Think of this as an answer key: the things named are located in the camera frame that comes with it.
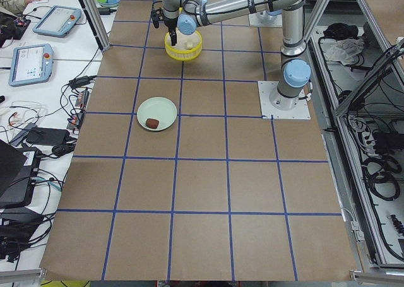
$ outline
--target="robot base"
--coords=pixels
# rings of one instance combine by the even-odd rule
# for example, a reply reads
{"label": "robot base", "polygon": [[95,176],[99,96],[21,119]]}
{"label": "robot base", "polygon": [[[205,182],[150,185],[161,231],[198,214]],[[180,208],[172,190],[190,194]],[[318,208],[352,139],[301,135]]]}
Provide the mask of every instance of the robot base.
{"label": "robot base", "polygon": [[278,28],[282,27],[282,15],[270,16],[264,11],[260,13],[249,14],[248,20],[250,22],[250,26]]}
{"label": "robot base", "polygon": [[[280,110],[270,102],[270,93],[276,90],[277,81],[258,81],[259,101],[261,103],[261,114],[263,119],[290,119],[290,120],[310,120],[309,107],[306,100],[299,100],[297,105],[291,110]],[[304,97],[302,90],[299,97]]]}

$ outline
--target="yellow basket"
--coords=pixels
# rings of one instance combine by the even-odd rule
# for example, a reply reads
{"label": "yellow basket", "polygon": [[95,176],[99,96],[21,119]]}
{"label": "yellow basket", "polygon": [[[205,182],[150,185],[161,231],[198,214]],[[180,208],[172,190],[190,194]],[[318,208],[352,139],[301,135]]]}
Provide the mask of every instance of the yellow basket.
{"label": "yellow basket", "polygon": [[192,35],[184,35],[177,30],[177,45],[171,46],[169,33],[164,38],[165,51],[178,61],[189,61],[199,56],[202,51],[202,36],[198,31]]}

